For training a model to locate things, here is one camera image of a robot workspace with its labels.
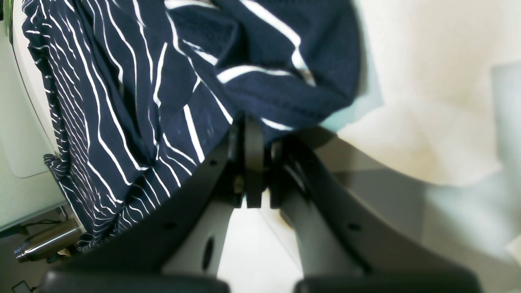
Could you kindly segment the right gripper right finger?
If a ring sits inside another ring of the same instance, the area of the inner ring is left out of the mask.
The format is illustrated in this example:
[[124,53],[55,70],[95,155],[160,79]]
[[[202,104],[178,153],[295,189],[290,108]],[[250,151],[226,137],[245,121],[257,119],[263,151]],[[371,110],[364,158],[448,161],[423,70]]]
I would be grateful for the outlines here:
[[271,206],[296,232],[295,293],[481,293],[477,276],[392,228],[288,136],[271,145]]

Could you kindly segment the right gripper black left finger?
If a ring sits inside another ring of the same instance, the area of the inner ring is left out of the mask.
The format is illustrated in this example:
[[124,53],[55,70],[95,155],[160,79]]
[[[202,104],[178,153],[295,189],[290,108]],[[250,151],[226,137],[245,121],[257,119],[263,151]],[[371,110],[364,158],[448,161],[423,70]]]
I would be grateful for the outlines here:
[[231,214],[260,208],[264,142],[239,114],[175,194],[141,223],[46,273],[43,293],[228,293],[216,278]]

